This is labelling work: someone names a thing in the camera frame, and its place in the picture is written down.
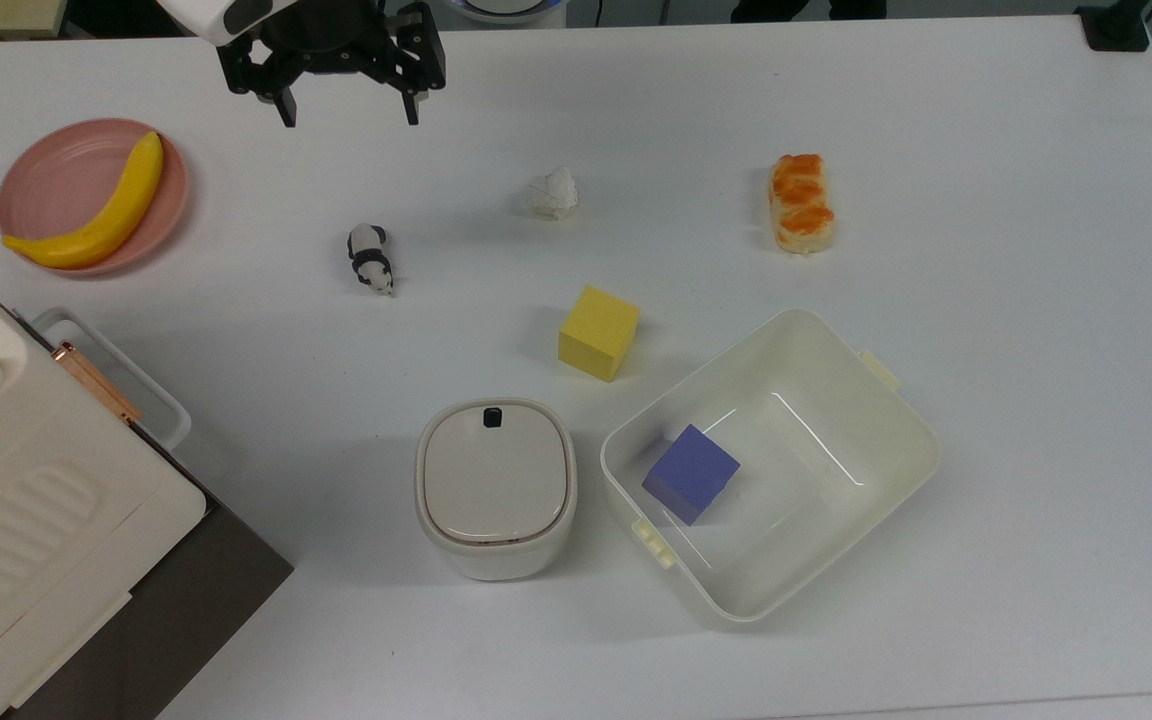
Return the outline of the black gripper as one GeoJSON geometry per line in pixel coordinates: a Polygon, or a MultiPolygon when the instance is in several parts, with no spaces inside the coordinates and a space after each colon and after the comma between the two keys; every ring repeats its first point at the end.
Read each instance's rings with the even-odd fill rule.
{"type": "Polygon", "coordinates": [[[287,128],[297,127],[291,85],[303,74],[358,74],[396,88],[408,126],[420,123],[422,94],[445,88],[442,40],[425,1],[391,15],[382,1],[234,1],[221,28],[227,86],[273,105],[287,128]]]}

